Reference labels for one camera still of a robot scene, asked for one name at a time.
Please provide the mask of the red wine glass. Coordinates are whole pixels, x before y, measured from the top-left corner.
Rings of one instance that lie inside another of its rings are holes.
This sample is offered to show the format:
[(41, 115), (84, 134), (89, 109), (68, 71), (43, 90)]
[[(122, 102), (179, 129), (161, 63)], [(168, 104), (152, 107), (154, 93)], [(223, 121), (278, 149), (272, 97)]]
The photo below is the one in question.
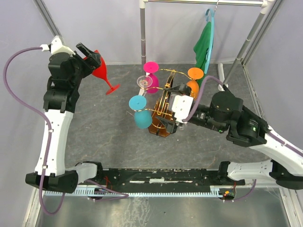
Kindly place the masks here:
[(110, 84), (110, 82), (107, 78), (107, 66), (106, 66), (105, 61), (102, 58), (102, 56), (100, 55), (98, 50), (95, 50), (94, 52), (97, 53), (100, 56), (101, 65), (100, 65), (100, 67), (98, 67), (97, 69), (95, 69), (92, 72), (92, 75), (97, 77), (97, 78), (100, 78), (100, 79), (104, 80), (109, 85), (109, 90), (106, 92), (106, 95), (109, 95), (112, 92), (114, 92), (115, 90), (117, 90), (120, 87), (120, 84), (117, 84), (115, 86), (112, 86)]

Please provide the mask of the orange wine glass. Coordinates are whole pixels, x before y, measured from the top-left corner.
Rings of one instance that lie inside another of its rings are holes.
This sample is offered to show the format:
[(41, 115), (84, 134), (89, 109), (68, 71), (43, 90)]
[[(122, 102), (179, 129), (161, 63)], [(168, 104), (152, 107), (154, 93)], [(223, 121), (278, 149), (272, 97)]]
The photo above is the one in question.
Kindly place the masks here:
[(199, 84), (197, 80), (203, 78), (204, 72), (200, 68), (193, 67), (187, 71), (187, 74), (191, 78), (191, 80), (187, 82), (187, 86), (191, 88), (190, 96), (196, 100), (199, 93)]

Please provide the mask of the pink wine glass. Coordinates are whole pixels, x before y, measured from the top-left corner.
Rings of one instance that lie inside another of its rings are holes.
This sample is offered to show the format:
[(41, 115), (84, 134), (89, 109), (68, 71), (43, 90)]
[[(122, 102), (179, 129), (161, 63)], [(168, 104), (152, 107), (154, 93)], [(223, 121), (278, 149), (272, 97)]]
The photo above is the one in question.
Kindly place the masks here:
[(148, 76), (152, 80), (152, 83), (147, 90), (147, 93), (149, 94), (154, 94), (158, 92), (159, 80), (155, 73), (159, 70), (159, 68), (159, 65), (154, 61), (149, 61), (143, 66), (143, 70), (148, 74)]

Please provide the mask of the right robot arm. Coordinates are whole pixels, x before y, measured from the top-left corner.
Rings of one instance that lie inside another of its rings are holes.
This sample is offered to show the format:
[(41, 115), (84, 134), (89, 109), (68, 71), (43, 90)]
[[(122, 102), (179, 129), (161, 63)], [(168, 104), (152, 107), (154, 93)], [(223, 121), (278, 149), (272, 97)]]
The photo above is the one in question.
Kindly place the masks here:
[(158, 117), (166, 131), (173, 134), (185, 123), (195, 124), (218, 133), (226, 132), (226, 139), (234, 145), (259, 151), (269, 157), (253, 163), (221, 162), (217, 181), (227, 185), (245, 179), (273, 180), (287, 189), (303, 188), (303, 151), (278, 133), (268, 123), (253, 113), (226, 86), (215, 93), (209, 106), (193, 102), (185, 84), (166, 88), (169, 110), (173, 117)]

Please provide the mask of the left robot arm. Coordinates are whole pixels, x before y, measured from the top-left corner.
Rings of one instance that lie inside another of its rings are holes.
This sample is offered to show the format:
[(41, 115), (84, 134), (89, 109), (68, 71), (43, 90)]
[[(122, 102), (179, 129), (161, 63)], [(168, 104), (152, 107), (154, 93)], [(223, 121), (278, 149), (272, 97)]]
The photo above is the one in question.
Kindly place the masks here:
[(104, 172), (97, 162), (65, 167), (68, 130), (80, 97), (81, 81), (99, 68), (101, 56), (84, 44), (76, 45), (85, 58), (76, 52), (59, 51), (49, 58), (50, 77), (43, 97), (45, 131), (38, 163), (34, 172), (26, 174), (25, 182), (45, 191), (73, 193), (77, 185), (89, 179), (93, 184), (104, 181)]

